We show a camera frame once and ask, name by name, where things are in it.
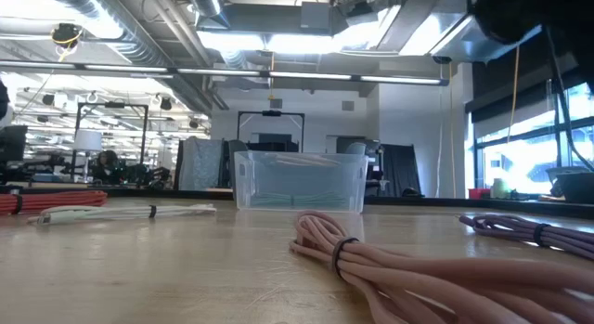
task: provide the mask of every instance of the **wooden table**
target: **wooden table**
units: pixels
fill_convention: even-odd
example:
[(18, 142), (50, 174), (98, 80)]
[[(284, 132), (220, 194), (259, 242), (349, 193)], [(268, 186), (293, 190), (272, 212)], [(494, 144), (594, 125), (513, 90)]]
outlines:
[[(108, 205), (191, 204), (112, 199)], [(369, 323), (365, 300), (324, 266), (293, 255), (293, 213), (26, 226), (0, 218), (0, 323)], [(432, 257), (540, 259), (594, 269), (553, 250), (475, 237), (455, 215), (480, 210), (367, 206), (334, 214), (365, 242)], [(593, 232), (591, 222), (537, 218)]]

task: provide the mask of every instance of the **monitor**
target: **monitor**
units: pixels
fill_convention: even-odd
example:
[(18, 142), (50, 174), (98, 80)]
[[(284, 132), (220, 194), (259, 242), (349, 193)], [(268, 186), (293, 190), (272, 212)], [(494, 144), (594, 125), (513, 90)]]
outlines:
[(0, 162), (19, 162), (25, 154), (27, 126), (11, 125), (0, 128)]

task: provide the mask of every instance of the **window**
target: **window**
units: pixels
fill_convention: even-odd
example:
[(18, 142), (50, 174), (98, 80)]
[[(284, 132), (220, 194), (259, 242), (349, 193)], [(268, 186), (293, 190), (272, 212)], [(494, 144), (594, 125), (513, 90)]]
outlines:
[[(594, 97), (587, 84), (571, 87), (565, 93), (575, 148), (594, 163)], [(555, 126), (555, 110), (550, 104), (540, 109), (534, 107), (531, 112), (521, 111), (524, 116), (511, 127), (510, 143), (508, 127), (476, 138), (477, 188), (490, 188), (496, 178), (502, 178), (518, 192), (548, 194), (551, 189), (548, 169), (585, 166), (569, 148), (565, 125)], [(495, 120), (501, 124), (502, 119)]]

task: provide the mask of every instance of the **black curtain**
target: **black curtain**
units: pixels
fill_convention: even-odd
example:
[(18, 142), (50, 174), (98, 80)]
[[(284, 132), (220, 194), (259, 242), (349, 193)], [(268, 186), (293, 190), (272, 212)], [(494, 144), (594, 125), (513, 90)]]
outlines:
[(388, 180), (382, 196), (401, 197), (406, 188), (414, 188), (420, 193), (419, 172), (413, 146), (382, 144), (383, 177)]

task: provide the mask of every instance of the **pink cable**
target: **pink cable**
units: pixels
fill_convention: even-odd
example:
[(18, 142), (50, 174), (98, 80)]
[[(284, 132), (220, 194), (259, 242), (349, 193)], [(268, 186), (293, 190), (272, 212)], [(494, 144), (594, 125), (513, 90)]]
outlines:
[(538, 224), (512, 215), (486, 214), (473, 218), (463, 215), (459, 221), (479, 235), (554, 246), (594, 260), (594, 234), (591, 233)]
[(377, 324), (594, 323), (594, 305), (568, 291), (594, 295), (594, 273), (556, 263), (483, 258), (424, 259), (346, 242), (331, 217), (300, 213), (291, 249), (332, 266), (367, 298)]

